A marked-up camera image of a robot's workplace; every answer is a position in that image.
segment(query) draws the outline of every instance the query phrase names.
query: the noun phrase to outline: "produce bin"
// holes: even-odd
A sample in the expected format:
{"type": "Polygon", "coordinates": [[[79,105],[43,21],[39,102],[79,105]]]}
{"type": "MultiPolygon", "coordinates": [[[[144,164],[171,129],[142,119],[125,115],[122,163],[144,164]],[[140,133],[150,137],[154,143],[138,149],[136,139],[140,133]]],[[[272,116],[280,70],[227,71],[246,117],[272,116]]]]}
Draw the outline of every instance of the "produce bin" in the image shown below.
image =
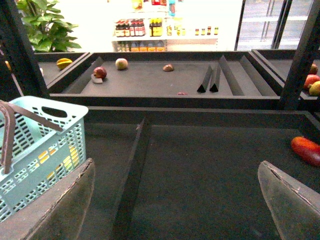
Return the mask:
{"type": "Polygon", "coordinates": [[[83,52],[48,52],[48,53],[35,53],[35,59],[37,60],[40,68],[43,69],[43,78],[45,84],[50,84],[53,80],[63,75],[74,64],[81,60],[88,53],[83,52]],[[63,70],[57,67],[57,61],[62,58],[72,60],[72,64],[63,70]]]}
{"type": "MultiPolygon", "coordinates": [[[[295,50],[264,50],[254,49],[252,52],[267,66],[282,82],[286,82],[292,65],[295,50]]],[[[320,67],[320,50],[315,53],[314,63],[320,67]]],[[[299,110],[319,111],[320,101],[316,96],[310,96],[309,91],[303,89],[299,110]]]]}
{"type": "Polygon", "coordinates": [[[296,136],[320,143],[306,111],[89,109],[87,154],[100,167],[80,239],[280,239],[262,161],[320,193],[320,168],[290,146],[296,136]]]}
{"type": "Polygon", "coordinates": [[[86,106],[220,109],[275,109],[282,89],[245,51],[91,53],[48,85],[53,99],[86,106]],[[117,70],[118,58],[128,60],[126,70],[117,70]],[[164,72],[167,64],[174,71],[164,72]],[[99,66],[107,76],[95,84],[91,75],[99,66]]]}

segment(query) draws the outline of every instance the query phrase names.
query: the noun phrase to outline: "basket handle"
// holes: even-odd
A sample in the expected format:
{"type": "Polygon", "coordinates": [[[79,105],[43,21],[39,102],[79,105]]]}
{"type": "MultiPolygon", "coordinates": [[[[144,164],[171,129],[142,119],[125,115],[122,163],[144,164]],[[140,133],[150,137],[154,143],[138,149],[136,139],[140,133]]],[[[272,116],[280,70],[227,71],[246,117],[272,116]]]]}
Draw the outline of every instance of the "basket handle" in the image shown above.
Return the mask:
{"type": "Polygon", "coordinates": [[[15,112],[21,114],[27,118],[30,118],[45,127],[51,128],[53,130],[62,132],[63,129],[59,125],[48,121],[44,117],[41,117],[23,107],[14,105],[9,102],[0,100],[0,111],[4,116],[4,136],[2,143],[2,155],[0,164],[3,166],[3,173],[8,174],[10,172],[11,162],[12,162],[12,151],[15,140],[15,129],[16,129],[16,117],[15,112]]]}
{"type": "Polygon", "coordinates": [[[0,163],[4,168],[3,173],[8,174],[10,172],[12,151],[14,147],[16,117],[14,110],[4,101],[0,101],[0,111],[4,116],[4,136],[0,163]]]}

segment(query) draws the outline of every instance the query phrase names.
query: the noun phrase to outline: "light blue plastic basket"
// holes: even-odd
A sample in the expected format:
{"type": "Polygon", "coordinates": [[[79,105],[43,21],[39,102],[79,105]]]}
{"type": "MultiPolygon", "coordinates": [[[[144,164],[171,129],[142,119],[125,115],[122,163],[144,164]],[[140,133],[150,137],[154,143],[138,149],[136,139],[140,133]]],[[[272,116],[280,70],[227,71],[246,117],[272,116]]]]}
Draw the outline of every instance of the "light blue plastic basket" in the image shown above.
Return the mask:
{"type": "MultiPolygon", "coordinates": [[[[26,207],[86,160],[85,106],[34,96],[19,97],[10,103],[29,110],[62,127],[58,132],[15,114],[11,169],[0,168],[0,222],[26,207]],[[56,117],[43,109],[66,113],[56,117]]],[[[4,116],[0,114],[0,157],[4,140],[4,116]]]]}

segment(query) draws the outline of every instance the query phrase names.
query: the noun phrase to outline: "white wall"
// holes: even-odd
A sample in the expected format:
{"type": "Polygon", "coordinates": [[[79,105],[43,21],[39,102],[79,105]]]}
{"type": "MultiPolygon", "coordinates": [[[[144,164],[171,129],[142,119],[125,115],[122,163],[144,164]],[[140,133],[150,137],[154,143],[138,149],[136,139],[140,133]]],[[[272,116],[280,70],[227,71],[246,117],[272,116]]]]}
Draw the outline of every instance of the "white wall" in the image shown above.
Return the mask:
{"type": "MultiPolygon", "coordinates": [[[[72,36],[82,49],[77,52],[112,52],[114,21],[131,11],[131,0],[60,0],[56,5],[67,22],[78,24],[72,36]]],[[[177,3],[179,15],[192,24],[219,26],[219,51],[233,51],[242,0],[184,0],[177,3]]]]}

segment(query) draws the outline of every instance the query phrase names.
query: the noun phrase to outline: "yellow fruit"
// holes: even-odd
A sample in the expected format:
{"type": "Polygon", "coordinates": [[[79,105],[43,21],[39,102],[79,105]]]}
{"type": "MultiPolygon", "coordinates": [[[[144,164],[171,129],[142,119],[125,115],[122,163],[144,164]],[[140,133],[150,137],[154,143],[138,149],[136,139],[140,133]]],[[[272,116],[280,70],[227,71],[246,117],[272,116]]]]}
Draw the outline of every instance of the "yellow fruit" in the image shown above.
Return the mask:
{"type": "Polygon", "coordinates": [[[320,81],[316,81],[311,85],[309,88],[309,94],[310,96],[320,97],[320,81]]]}
{"type": "Polygon", "coordinates": [[[56,61],[56,65],[60,70],[65,69],[68,67],[70,64],[72,64],[72,60],[69,58],[61,58],[58,61],[56,61]]]}

